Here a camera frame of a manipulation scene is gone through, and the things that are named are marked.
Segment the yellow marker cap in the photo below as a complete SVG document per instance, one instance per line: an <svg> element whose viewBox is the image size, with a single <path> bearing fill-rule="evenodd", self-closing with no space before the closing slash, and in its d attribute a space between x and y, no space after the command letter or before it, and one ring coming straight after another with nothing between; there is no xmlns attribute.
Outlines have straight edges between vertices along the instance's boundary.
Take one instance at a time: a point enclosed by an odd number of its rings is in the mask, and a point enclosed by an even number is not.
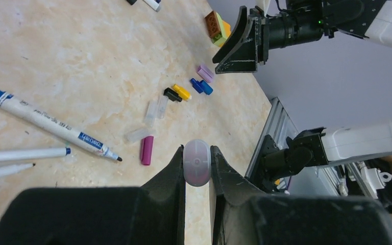
<svg viewBox="0 0 392 245"><path fill-rule="evenodd" d="M190 94L190 92L188 92L185 88L183 88L182 86L179 86L177 84L174 84L172 86L172 89L179 95L179 97L181 97L183 100L188 101L190 99L192 99L192 95Z"/></svg>

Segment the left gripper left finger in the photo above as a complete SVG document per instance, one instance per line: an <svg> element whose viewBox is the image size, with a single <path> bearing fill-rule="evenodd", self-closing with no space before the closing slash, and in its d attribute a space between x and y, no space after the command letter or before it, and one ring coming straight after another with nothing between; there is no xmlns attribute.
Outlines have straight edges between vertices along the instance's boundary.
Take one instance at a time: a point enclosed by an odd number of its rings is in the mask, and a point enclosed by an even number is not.
<svg viewBox="0 0 392 245"><path fill-rule="evenodd" d="M140 187L31 188L0 220L0 244L183 244L180 146Z"/></svg>

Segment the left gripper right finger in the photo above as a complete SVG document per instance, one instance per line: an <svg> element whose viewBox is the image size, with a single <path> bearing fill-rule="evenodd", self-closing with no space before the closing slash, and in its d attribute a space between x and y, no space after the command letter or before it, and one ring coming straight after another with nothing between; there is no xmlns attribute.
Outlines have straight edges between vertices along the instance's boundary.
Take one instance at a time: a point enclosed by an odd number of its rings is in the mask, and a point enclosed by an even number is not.
<svg viewBox="0 0 392 245"><path fill-rule="evenodd" d="M213 244L392 244L392 217L376 201L265 193L210 150Z"/></svg>

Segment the lilac highlighter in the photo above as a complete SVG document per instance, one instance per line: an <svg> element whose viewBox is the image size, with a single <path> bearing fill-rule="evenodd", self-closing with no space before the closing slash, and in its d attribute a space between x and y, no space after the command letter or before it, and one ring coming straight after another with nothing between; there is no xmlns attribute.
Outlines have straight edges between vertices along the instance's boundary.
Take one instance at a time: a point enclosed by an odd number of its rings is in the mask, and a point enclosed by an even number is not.
<svg viewBox="0 0 392 245"><path fill-rule="evenodd" d="M189 141L183 150L183 173L185 181L194 187L207 184L211 178L210 146L203 140Z"/></svg>

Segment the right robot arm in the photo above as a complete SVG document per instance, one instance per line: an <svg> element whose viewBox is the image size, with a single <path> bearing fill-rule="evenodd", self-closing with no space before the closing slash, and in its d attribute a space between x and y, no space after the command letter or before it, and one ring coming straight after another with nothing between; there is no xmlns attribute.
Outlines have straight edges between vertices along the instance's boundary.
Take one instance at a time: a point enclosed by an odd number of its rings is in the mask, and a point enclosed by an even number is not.
<svg viewBox="0 0 392 245"><path fill-rule="evenodd" d="M239 8L212 62L256 73L299 131L392 121L392 1L287 1Z"/></svg>

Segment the lilac highlighter cap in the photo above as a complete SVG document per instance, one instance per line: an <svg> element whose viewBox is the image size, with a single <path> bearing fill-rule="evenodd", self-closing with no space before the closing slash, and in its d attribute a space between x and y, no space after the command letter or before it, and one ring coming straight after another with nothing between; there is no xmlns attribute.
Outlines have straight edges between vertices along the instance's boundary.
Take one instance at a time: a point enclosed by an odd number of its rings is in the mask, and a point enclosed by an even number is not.
<svg viewBox="0 0 392 245"><path fill-rule="evenodd" d="M197 74L207 83L214 81L215 74L205 64L200 64L197 67Z"/></svg>

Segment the thin marker dark blue cap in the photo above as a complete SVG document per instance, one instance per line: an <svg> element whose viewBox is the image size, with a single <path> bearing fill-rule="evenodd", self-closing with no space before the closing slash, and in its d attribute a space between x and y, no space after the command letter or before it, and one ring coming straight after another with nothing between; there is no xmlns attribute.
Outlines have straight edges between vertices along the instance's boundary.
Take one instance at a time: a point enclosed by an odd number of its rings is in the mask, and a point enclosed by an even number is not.
<svg viewBox="0 0 392 245"><path fill-rule="evenodd" d="M64 157L69 155L70 153L71 148L68 147L0 151L0 162Z"/></svg>

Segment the magenta marker cap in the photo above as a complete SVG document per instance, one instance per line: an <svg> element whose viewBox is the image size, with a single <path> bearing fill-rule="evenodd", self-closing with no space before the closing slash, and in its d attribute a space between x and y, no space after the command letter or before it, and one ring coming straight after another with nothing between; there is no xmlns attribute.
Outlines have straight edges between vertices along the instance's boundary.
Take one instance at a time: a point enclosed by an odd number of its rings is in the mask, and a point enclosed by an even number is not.
<svg viewBox="0 0 392 245"><path fill-rule="evenodd" d="M142 165L151 165L154 136L150 135L141 140L140 161Z"/></svg>

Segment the thin marker black cap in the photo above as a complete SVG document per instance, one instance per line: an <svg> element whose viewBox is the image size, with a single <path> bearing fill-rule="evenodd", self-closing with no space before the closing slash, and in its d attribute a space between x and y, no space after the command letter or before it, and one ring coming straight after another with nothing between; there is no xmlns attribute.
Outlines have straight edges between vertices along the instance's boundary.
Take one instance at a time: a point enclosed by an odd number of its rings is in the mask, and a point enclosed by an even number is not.
<svg viewBox="0 0 392 245"><path fill-rule="evenodd" d="M14 164L0 167L0 177L19 173L23 170L34 167L35 163Z"/></svg>

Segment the white marker blue cap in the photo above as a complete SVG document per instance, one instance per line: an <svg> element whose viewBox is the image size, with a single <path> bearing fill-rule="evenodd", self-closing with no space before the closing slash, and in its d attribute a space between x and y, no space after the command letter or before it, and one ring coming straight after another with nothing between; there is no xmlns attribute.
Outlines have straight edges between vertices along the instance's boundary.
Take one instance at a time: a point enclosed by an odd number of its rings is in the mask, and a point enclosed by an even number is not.
<svg viewBox="0 0 392 245"><path fill-rule="evenodd" d="M2 90L0 90L0 108L95 155L119 162L123 160L97 138Z"/></svg>

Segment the thin marker navy cap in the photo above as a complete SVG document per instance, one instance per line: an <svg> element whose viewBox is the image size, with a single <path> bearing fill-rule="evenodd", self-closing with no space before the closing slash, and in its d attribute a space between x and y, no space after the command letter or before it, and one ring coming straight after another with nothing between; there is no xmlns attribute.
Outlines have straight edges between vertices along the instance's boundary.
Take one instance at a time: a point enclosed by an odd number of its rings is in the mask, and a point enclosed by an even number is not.
<svg viewBox="0 0 392 245"><path fill-rule="evenodd" d="M159 12L161 9L160 4L156 0L143 0L154 11Z"/></svg>

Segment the blue wide marker cap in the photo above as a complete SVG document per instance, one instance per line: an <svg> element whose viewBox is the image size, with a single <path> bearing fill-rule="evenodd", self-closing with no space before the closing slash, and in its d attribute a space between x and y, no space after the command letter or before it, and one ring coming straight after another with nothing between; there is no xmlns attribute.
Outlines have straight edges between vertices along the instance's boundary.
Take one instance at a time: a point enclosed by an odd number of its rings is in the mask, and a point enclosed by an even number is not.
<svg viewBox="0 0 392 245"><path fill-rule="evenodd" d="M210 95L213 92L213 88L205 80L199 81L199 84L206 95Z"/></svg>

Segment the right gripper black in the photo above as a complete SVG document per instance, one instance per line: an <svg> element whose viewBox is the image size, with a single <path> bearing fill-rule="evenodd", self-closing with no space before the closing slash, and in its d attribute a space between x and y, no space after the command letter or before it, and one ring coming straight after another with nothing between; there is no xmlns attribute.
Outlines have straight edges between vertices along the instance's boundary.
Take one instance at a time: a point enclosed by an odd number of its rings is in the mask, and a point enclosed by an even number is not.
<svg viewBox="0 0 392 245"><path fill-rule="evenodd" d="M259 1L261 46L256 18L248 17L246 6L240 6L237 22L230 37L212 58L216 74L249 73L257 64L268 60L269 50L318 41L324 33L322 1L286 1L286 8L275 1L279 12L267 14L270 1Z"/></svg>

